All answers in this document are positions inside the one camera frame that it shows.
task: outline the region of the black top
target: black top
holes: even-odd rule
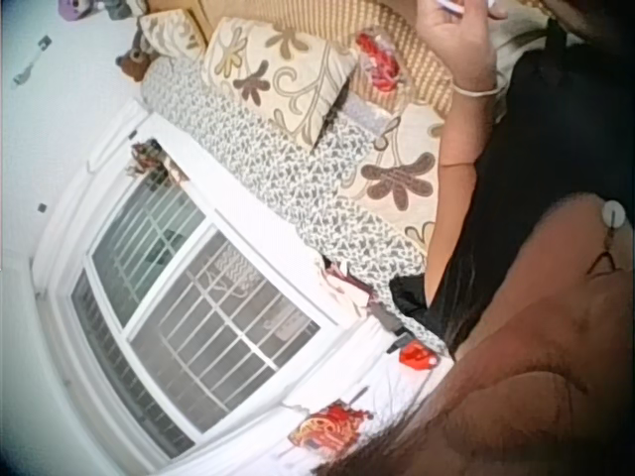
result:
[[[472,201],[432,304],[423,276],[390,283],[396,306],[443,339],[450,355],[554,204],[594,193],[619,201],[633,223],[630,71],[589,46],[565,49],[556,28],[544,51],[524,54],[514,68],[507,114],[475,164]]]

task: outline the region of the red toy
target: red toy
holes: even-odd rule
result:
[[[350,404],[336,400],[325,409],[310,415],[289,435],[297,447],[317,452],[326,459],[345,454],[359,439],[359,428],[371,412],[353,410],[350,406],[367,388],[357,394]]]
[[[399,362],[415,370],[430,370],[439,365],[439,357],[421,342],[413,340],[401,349]]]

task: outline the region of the white wall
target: white wall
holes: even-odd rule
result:
[[[66,22],[57,0],[2,1],[3,246],[32,256],[53,206],[99,137],[139,86],[115,58],[132,44],[134,19],[105,12]],[[15,90],[43,35],[53,40]],[[37,211],[39,203],[49,206]]]
[[[65,22],[57,0],[2,1],[3,271],[2,449],[29,474],[118,474],[74,413],[51,363],[30,286],[28,257],[64,187],[85,160],[101,127],[139,86],[115,58],[136,30],[133,19],[99,13]],[[30,80],[15,90],[43,35],[53,43]],[[37,211],[39,203],[49,206]]]
[[[122,474],[88,433],[51,362],[26,259],[5,252],[0,273],[2,451],[20,474]]]

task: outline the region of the hand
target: hand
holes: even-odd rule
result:
[[[452,73],[454,83],[471,91],[496,87],[496,52],[487,26],[488,16],[502,20],[496,6],[487,10],[486,0],[465,0],[462,18],[437,0],[418,0],[417,31],[422,40]]]

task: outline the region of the teddy bear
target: teddy bear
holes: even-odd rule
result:
[[[125,75],[132,77],[135,82],[141,82],[150,63],[158,56],[159,54],[152,48],[141,27],[138,26],[132,48],[125,55],[118,57],[115,62]]]
[[[94,6],[95,0],[58,0],[58,12],[68,22],[85,17]]]
[[[103,5],[110,20],[124,20],[148,13],[146,0],[58,0],[58,11],[69,22],[80,20]]]
[[[132,17],[132,10],[124,0],[102,0],[110,20],[124,20]]]

